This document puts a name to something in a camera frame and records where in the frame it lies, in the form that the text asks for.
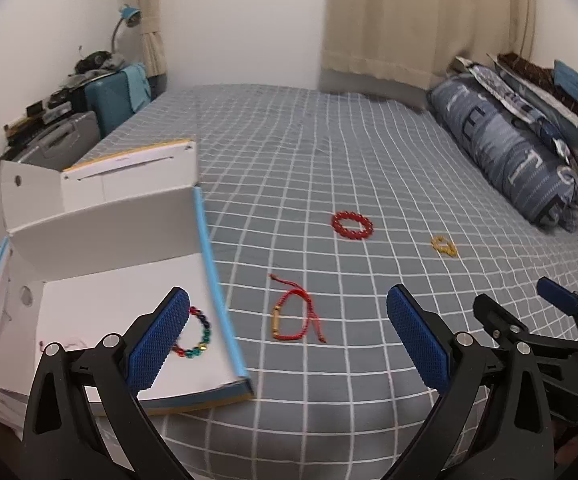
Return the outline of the right hand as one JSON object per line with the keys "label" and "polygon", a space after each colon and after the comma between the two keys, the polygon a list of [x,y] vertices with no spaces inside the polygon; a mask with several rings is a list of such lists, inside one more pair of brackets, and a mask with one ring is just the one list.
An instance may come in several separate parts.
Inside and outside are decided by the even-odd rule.
{"label": "right hand", "polygon": [[578,424],[560,419],[551,421],[554,440],[554,478],[560,479],[578,457]]}

